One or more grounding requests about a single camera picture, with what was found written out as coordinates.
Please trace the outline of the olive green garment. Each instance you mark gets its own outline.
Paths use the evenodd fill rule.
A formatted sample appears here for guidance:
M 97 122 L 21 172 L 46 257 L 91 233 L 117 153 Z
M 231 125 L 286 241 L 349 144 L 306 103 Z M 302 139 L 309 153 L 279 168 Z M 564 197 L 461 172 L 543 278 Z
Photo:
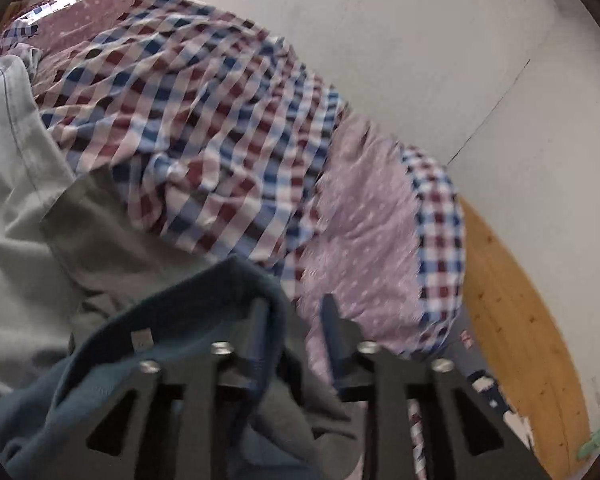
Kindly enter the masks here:
M 71 319 L 73 349 L 116 314 L 209 265 L 134 229 L 106 168 L 62 192 L 44 214 L 41 231 L 85 295 Z M 246 459 L 259 466 L 307 464 L 324 479 L 347 479 L 362 454 L 361 411 L 340 402 L 307 366 L 300 375 L 299 394 L 279 378 L 268 387 L 242 440 Z

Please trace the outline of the dark blue plush pillow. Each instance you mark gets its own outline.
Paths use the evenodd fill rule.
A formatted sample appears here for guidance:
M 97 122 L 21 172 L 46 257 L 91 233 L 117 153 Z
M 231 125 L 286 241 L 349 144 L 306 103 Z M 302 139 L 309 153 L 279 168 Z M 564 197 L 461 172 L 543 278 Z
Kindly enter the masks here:
M 496 411 L 526 448 L 533 452 L 534 437 L 529 419 L 520 416 L 506 399 L 481 351 L 467 310 L 460 310 L 452 323 L 439 356 L 454 363 L 472 388 Z

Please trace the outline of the grey trousers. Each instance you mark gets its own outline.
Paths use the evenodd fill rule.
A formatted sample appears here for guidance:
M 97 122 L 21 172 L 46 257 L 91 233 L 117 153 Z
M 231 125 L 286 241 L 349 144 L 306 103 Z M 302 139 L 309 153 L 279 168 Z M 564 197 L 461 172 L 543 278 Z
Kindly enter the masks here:
M 34 102 L 35 69 L 32 52 L 0 58 L 0 396 L 66 355 L 81 299 L 40 229 L 73 174 Z

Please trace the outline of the plaid bed sheet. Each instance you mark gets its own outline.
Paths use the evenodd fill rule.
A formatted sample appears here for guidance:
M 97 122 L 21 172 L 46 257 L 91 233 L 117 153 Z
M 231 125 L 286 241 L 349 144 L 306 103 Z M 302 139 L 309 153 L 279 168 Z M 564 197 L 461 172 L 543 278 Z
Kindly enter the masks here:
M 418 480 L 426 480 L 426 456 L 424 435 L 422 434 L 422 416 L 420 416 L 419 404 L 414 399 L 407 400 L 407 416 L 410 423 L 416 478 Z

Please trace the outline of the dark teal sweater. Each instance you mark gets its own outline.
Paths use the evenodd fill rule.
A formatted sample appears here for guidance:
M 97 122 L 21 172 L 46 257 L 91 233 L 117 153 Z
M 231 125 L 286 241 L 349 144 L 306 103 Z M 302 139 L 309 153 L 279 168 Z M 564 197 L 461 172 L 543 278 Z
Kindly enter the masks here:
M 226 260 L 91 334 L 0 399 L 13 479 L 342 479 L 348 414 L 306 365 L 306 323 Z

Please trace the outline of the wooden headboard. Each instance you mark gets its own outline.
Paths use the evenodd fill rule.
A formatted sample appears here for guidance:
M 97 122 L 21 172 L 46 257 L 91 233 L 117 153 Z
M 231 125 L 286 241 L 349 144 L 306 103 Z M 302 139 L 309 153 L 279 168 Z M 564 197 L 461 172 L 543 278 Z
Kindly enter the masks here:
M 464 301 L 486 360 L 514 408 L 528 417 L 536 456 L 554 479 L 582 467 L 590 436 L 580 379 L 562 334 L 524 269 L 461 200 L 466 224 Z

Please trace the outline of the plaid folded quilt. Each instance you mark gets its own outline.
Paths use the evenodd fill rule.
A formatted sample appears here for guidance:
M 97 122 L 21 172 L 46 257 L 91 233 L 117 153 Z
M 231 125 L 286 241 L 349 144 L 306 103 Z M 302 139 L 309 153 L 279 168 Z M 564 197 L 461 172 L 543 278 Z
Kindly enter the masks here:
M 444 167 L 384 136 L 291 44 L 188 0 L 53 0 L 0 31 L 76 174 L 107 167 L 139 228 L 246 257 L 308 318 L 325 292 L 398 353 L 460 314 L 465 225 Z

